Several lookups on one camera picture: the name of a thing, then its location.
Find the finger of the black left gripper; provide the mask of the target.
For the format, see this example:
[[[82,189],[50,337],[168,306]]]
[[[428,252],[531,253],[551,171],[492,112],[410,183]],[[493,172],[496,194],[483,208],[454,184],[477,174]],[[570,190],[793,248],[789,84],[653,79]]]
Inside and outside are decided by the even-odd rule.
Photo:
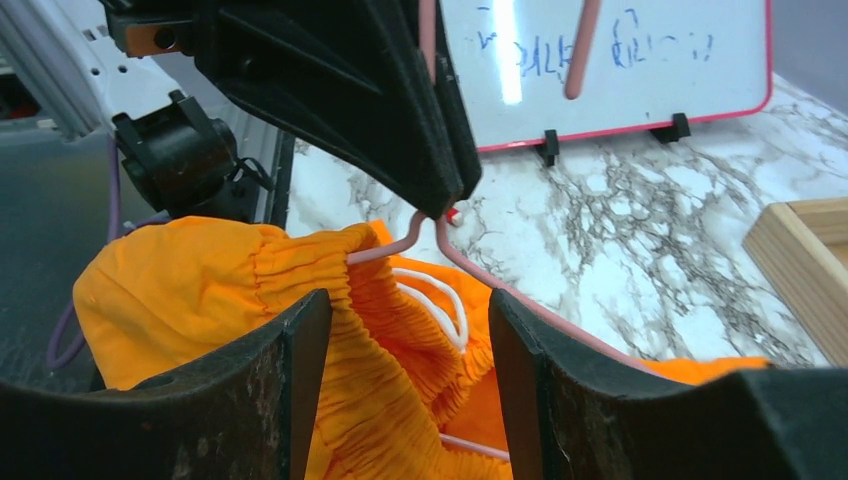
[[[468,200],[482,177],[482,166],[469,125],[446,34],[442,2],[435,2],[436,96],[450,140],[453,163],[463,183],[459,200]]]
[[[194,59],[233,103],[436,218],[462,193],[411,1],[196,1]]]

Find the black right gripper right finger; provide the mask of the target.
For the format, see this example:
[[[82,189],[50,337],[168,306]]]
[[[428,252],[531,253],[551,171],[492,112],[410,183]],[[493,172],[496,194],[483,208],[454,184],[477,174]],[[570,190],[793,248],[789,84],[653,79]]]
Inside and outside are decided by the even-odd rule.
[[[843,479],[847,373],[740,370],[699,386],[626,366],[496,290],[489,325],[517,479]]]

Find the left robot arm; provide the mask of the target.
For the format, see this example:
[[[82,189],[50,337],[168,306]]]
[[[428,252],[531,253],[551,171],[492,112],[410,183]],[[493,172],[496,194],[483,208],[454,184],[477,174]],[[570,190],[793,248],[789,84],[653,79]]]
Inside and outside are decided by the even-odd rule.
[[[162,54],[430,218],[481,177],[436,1],[5,1],[1,52],[67,137],[109,128],[137,191],[175,218],[244,221],[272,184]]]

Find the orange shorts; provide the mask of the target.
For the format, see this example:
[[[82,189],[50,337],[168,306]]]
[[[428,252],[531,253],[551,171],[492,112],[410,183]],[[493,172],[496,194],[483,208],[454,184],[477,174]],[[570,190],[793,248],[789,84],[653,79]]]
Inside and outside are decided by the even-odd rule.
[[[505,449],[488,325],[490,289],[412,259],[348,265],[390,240],[378,221],[292,238],[264,224],[187,217],[107,245],[80,275],[73,303],[109,388],[127,390],[264,325],[315,289],[332,310],[306,475],[310,479],[508,479],[508,462],[442,443],[448,434]],[[460,352],[415,289],[458,324]]]

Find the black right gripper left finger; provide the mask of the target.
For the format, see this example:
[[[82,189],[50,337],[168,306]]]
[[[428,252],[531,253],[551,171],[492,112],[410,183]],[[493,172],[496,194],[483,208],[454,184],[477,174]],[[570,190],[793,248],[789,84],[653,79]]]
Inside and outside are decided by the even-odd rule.
[[[332,308],[324,289],[127,390],[3,383],[5,479],[301,479]]]

